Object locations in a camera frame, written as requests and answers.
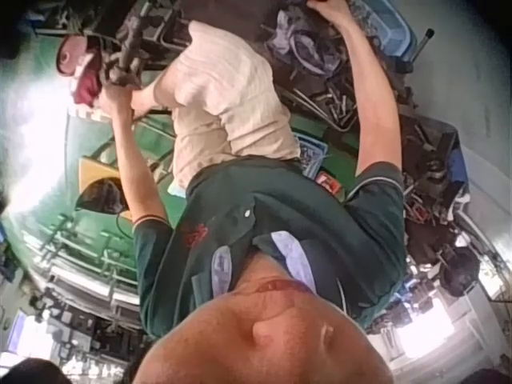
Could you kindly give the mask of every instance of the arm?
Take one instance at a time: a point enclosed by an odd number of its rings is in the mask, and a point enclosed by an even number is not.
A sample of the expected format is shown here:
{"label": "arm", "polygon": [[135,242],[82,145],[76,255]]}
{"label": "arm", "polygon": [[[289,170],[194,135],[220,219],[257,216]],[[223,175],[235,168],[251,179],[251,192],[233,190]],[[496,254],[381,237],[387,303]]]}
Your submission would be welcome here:
{"label": "arm", "polygon": [[361,123],[357,174],[376,162],[390,162],[401,169],[402,142],[394,94],[346,0],[311,0],[308,6],[334,24],[349,51]]}
{"label": "arm", "polygon": [[103,110],[112,117],[122,189],[134,223],[145,217],[167,222],[153,176],[131,130],[133,111],[130,102],[131,90],[118,86],[105,86],[100,96]]}

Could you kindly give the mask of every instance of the hand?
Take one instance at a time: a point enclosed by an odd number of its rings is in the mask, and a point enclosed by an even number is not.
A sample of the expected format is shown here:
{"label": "hand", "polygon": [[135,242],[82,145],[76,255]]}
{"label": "hand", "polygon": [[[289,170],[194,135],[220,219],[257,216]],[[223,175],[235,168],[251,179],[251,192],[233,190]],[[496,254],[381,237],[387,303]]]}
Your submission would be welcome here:
{"label": "hand", "polygon": [[354,22],[346,0],[309,0],[307,6],[319,12],[327,21],[332,22],[336,27]]}
{"label": "hand", "polygon": [[99,105],[103,112],[114,118],[133,118],[131,109],[133,88],[129,86],[104,85],[99,95]]}

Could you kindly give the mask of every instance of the blue container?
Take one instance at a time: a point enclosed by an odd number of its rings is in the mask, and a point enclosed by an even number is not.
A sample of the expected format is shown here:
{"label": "blue container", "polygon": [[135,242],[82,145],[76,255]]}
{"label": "blue container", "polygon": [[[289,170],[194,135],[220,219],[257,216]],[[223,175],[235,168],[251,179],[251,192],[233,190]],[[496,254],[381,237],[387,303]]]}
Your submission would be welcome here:
{"label": "blue container", "polygon": [[369,11],[369,21],[377,29],[382,51],[388,56],[410,61],[418,40],[403,16],[387,0],[355,1]]}
{"label": "blue container", "polygon": [[320,140],[294,133],[301,146],[301,164],[304,176],[316,179],[324,158],[326,158],[329,146]]}

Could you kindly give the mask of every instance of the bright light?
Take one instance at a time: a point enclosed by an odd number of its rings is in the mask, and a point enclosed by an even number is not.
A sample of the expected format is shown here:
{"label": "bright light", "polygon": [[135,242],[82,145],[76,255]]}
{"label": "bright light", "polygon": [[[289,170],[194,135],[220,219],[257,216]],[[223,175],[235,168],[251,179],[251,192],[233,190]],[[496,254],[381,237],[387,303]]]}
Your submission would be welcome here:
{"label": "bright light", "polygon": [[17,159],[27,172],[10,191],[11,213],[26,212],[40,203],[64,174],[68,80],[32,84],[19,101],[25,121],[18,127],[22,146]]}
{"label": "bright light", "polygon": [[454,332],[454,326],[441,300],[433,300],[434,308],[417,316],[411,324],[398,328],[398,336],[409,358],[420,358],[435,350]]}

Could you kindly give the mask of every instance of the person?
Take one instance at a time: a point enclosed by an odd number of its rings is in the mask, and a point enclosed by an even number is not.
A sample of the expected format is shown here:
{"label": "person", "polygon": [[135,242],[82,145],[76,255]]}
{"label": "person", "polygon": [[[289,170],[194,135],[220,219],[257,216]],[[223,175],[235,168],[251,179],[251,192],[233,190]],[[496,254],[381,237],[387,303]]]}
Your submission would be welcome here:
{"label": "person", "polygon": [[0,378],[2,384],[71,384],[71,380],[51,361],[26,358]]}
{"label": "person", "polygon": [[[144,329],[136,383],[392,382],[362,328],[404,279],[402,149],[394,94],[345,0],[316,2],[343,35],[361,123],[356,187],[341,204],[302,176],[270,65],[192,22],[191,45],[143,90],[108,86],[134,221]],[[172,109],[175,228],[131,125]]]}

